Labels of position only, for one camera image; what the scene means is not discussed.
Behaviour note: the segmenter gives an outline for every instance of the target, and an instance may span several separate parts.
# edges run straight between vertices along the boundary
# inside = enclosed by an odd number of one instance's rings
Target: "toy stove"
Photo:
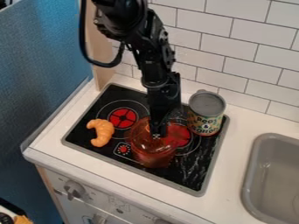
[[[184,112],[173,111],[170,119],[178,125],[186,125]],[[179,145],[177,155],[167,168],[150,169],[140,165],[133,157],[126,132],[141,118],[150,114],[146,94],[126,87],[110,85],[92,104],[87,112],[62,139],[62,143],[98,159],[118,165],[131,172],[154,179],[180,191],[202,196],[205,193],[219,148],[226,133],[228,117],[224,117],[221,131],[209,137],[201,137],[185,130],[185,140]],[[90,140],[96,137],[87,123],[95,118],[109,120],[115,133],[107,145],[97,148]]]

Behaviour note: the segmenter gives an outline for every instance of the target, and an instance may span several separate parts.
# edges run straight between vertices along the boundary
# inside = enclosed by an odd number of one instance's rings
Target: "cable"
[[[115,67],[122,62],[122,54],[125,49],[125,45],[121,43],[118,53],[114,60],[109,63],[100,62],[94,59],[90,59],[87,54],[86,42],[85,42],[85,27],[86,27],[86,15],[87,15],[87,0],[81,0],[80,10],[80,24],[79,24],[79,43],[80,49],[84,58],[91,64],[98,67]]]
[[[6,5],[6,2],[5,0],[0,0],[0,10],[5,8],[7,5]]]

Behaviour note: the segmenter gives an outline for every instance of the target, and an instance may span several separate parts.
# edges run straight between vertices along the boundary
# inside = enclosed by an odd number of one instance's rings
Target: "sink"
[[[299,224],[299,140],[258,136],[241,191],[246,210],[269,224]]]

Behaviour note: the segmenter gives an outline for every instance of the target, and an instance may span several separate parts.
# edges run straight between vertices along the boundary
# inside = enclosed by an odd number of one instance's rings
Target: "tin can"
[[[226,101],[219,95],[199,90],[189,100],[188,128],[197,135],[215,135],[221,128]]]

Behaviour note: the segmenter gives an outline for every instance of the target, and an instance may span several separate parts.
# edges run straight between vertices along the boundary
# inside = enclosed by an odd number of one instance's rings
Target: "gray wall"
[[[0,197],[35,223],[61,219],[19,145],[88,76],[77,0],[22,0],[0,11]]]

